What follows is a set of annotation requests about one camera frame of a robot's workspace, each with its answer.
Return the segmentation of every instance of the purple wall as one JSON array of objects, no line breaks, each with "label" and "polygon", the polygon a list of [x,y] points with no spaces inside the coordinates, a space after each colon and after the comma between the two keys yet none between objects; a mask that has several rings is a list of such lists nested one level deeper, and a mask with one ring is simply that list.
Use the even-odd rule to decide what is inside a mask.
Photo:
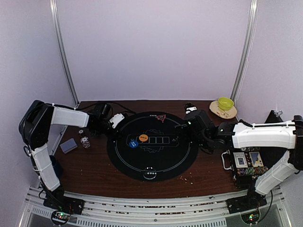
[{"label": "purple wall", "polygon": [[[0,3],[0,226],[16,226],[29,186],[37,181],[18,124],[34,99],[72,105],[49,1]],[[62,128],[53,128],[50,148]]]},{"label": "purple wall", "polygon": [[250,0],[61,0],[80,100],[230,96]]},{"label": "purple wall", "polygon": [[[260,1],[253,47],[236,101],[238,116],[264,122],[270,110],[283,120],[303,115],[303,1]],[[290,177],[283,194],[295,226],[302,226],[303,174]]]}]

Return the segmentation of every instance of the red triangle logo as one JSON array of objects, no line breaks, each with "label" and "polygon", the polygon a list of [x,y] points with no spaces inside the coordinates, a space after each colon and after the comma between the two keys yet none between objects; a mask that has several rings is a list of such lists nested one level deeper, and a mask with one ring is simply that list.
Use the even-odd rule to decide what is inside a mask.
[{"label": "red triangle logo", "polygon": [[164,122],[165,118],[166,118],[166,115],[159,115],[159,116],[157,116],[157,119],[160,120],[160,121],[162,121],[162,122]]}]

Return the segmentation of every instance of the aluminum frame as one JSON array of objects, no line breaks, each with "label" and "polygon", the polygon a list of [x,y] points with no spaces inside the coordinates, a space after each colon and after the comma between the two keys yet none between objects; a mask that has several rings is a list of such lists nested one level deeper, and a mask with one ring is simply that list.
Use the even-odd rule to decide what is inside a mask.
[{"label": "aluminum frame", "polygon": [[240,65],[238,68],[238,73],[237,77],[232,89],[232,95],[231,99],[235,101],[236,96],[238,95],[238,92],[241,88],[241,83],[244,79],[244,73],[246,70],[247,66],[247,58],[248,54],[250,51],[250,48],[252,47],[252,39],[254,36],[254,31],[256,27],[256,19],[257,19],[257,10],[258,10],[258,0],[251,0],[250,4],[250,15],[248,18],[248,23],[247,23],[247,30],[246,30],[246,35],[245,35],[245,41],[244,41],[244,47],[243,47],[243,52],[240,60]]},{"label": "aluminum frame", "polygon": [[51,13],[52,13],[54,27],[55,27],[55,30],[56,30],[57,41],[58,41],[59,51],[60,51],[60,57],[61,57],[65,77],[66,77],[67,84],[68,84],[68,87],[70,89],[74,104],[78,105],[79,100],[78,100],[78,97],[77,97],[77,94],[76,94],[76,89],[75,89],[74,83],[73,83],[72,78],[71,78],[71,72],[70,72],[70,68],[68,66],[68,61],[67,61],[67,57],[66,57],[66,53],[65,53],[64,44],[63,44],[63,38],[62,38],[59,15],[58,15],[58,9],[57,9],[57,0],[50,0],[50,7],[51,7]]},{"label": "aluminum frame", "polygon": [[[26,197],[26,207],[19,227],[26,227],[31,213],[49,218],[52,209],[43,206],[38,197],[42,188],[31,187]],[[218,195],[176,199],[123,199],[104,196],[82,195],[66,192],[65,196],[85,201],[82,215],[72,215],[76,226],[199,226],[239,215],[229,214],[226,200],[246,195],[247,190]],[[273,189],[273,204],[278,204],[284,227],[291,227],[285,200],[280,187]],[[267,207],[271,195],[267,195]]]}]

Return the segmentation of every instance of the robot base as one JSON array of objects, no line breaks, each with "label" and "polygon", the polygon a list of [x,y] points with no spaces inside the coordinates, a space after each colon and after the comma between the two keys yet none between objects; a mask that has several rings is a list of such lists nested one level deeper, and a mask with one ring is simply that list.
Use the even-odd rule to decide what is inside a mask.
[{"label": "robot base", "polygon": [[256,209],[258,206],[265,206],[267,204],[267,201],[265,197],[259,200],[251,201],[251,199],[249,199],[247,196],[242,196],[228,199],[226,203],[229,213],[233,214],[238,212],[244,212],[247,210],[253,210]]},{"label": "robot base", "polygon": [[[70,204],[71,209],[72,209],[74,214],[79,214],[79,215],[82,214],[82,210],[83,210],[83,207],[84,207],[84,200],[64,196],[64,204]],[[46,198],[44,200],[43,205],[45,207],[50,207],[50,208],[55,209],[55,210],[58,209],[58,206],[54,205],[52,200],[49,199],[49,198]],[[64,212],[64,213],[69,214],[70,213],[70,208],[65,207],[61,211]]]}]

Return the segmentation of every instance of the metal pole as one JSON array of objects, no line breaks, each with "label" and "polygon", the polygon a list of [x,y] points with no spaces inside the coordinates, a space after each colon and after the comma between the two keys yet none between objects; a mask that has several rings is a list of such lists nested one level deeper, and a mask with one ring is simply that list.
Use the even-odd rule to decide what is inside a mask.
[{"label": "metal pole", "polygon": [[58,15],[58,9],[57,9],[57,1],[56,0],[50,0],[50,6],[51,6],[51,13],[53,17],[53,23],[55,26],[56,34],[57,34],[57,41],[59,45],[59,50],[60,50],[60,56],[61,56],[61,61],[64,69],[64,73],[66,76],[66,80],[68,83],[68,87],[70,89],[73,101],[75,105],[79,104],[79,100],[76,94],[75,86],[72,82],[71,79],[71,72],[68,66],[67,58],[66,58],[66,53],[65,53],[65,48],[63,45],[63,39],[62,39],[62,34],[61,34],[61,29],[60,29],[60,23],[59,23],[59,15]]},{"label": "metal pole", "polygon": [[242,78],[244,76],[245,63],[247,61],[248,53],[249,53],[249,50],[251,47],[251,41],[253,38],[253,33],[254,33],[254,29],[255,29],[255,24],[256,24],[257,9],[258,9],[258,0],[251,0],[250,15],[248,18],[248,23],[247,23],[247,30],[246,30],[243,52],[242,52],[242,56],[241,56],[241,61],[240,61],[236,81],[235,81],[235,84],[232,89],[231,99],[233,101],[235,101],[238,90],[240,89]]}]

